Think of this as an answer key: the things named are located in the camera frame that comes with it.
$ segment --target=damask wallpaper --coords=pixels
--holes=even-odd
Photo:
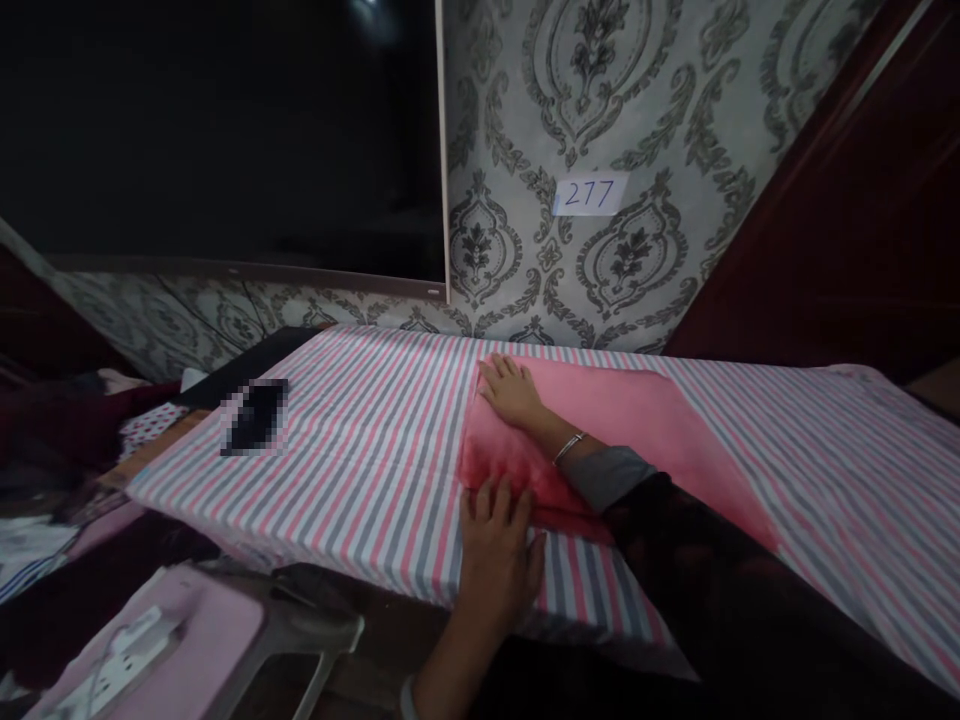
[[[449,2],[449,306],[56,273],[0,238],[158,380],[334,320],[658,352],[881,3]],[[631,172],[619,214],[551,215],[558,177],[608,168]]]

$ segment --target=hand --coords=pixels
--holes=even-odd
[[[481,361],[480,374],[487,384],[477,392],[501,420],[522,430],[538,422],[545,408],[528,368],[518,368],[511,358],[494,354],[489,365]]]
[[[474,508],[469,493],[460,498],[463,564],[454,615],[469,618],[469,624],[482,627],[498,644],[533,604],[543,582],[546,535],[539,534],[527,547],[533,495],[525,490],[512,515],[510,504],[507,478],[495,492],[493,480],[487,480]]]

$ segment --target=pixelated blur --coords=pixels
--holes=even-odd
[[[286,446],[288,380],[261,379],[234,393],[223,404],[224,439],[220,454],[276,455]]]

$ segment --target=television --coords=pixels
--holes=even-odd
[[[0,217],[58,269],[449,301],[439,0],[4,0]]]

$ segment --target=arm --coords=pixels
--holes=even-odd
[[[494,356],[481,372],[481,394],[547,457],[580,432],[543,406],[526,368]],[[767,717],[957,712],[946,693],[629,448],[584,439],[560,469],[609,525],[697,674],[730,705]]]
[[[463,564],[450,621],[415,679],[401,696],[404,720],[466,717],[494,655],[543,581],[544,541],[527,547],[533,497],[525,492],[511,513],[510,483],[487,483],[460,497]]]

